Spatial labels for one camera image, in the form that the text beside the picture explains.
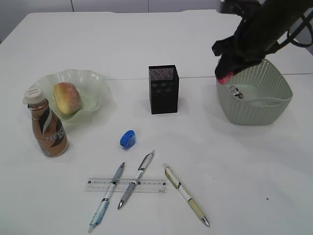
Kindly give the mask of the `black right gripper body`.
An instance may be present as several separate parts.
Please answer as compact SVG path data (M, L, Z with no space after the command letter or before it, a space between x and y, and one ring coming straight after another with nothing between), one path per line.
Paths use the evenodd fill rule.
M216 41L212 46L220 60L215 68L216 78L230 72L234 75L258 65L268 54L279 48L279 23L271 18L243 18L234 34Z

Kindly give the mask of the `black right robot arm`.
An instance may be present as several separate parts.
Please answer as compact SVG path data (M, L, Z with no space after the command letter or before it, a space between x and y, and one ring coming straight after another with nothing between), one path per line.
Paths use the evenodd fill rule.
M312 32L313 15L305 15L312 7L311 0L217 1L217 12L242 18L232 36L212 46L215 56L220 57L215 68L217 81L228 83L234 75L260 64L268 54L276 53L289 43L297 47L312 46L312 43L295 41L305 27Z

